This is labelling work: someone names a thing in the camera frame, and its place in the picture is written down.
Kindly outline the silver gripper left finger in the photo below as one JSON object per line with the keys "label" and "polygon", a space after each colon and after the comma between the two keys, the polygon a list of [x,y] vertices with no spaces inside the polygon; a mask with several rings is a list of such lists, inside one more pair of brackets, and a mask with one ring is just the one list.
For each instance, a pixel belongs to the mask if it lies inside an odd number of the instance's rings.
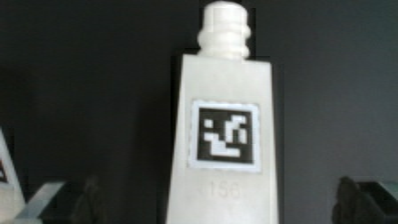
{"label": "silver gripper left finger", "polygon": [[84,183],[47,182],[11,224],[107,224],[99,178],[90,177]]}

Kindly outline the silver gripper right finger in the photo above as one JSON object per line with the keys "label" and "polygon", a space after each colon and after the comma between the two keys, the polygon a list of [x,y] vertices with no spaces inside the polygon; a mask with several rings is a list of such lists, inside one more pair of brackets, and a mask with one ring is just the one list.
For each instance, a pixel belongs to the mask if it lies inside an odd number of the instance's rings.
{"label": "silver gripper right finger", "polygon": [[340,179],[333,224],[398,224],[398,181]]}

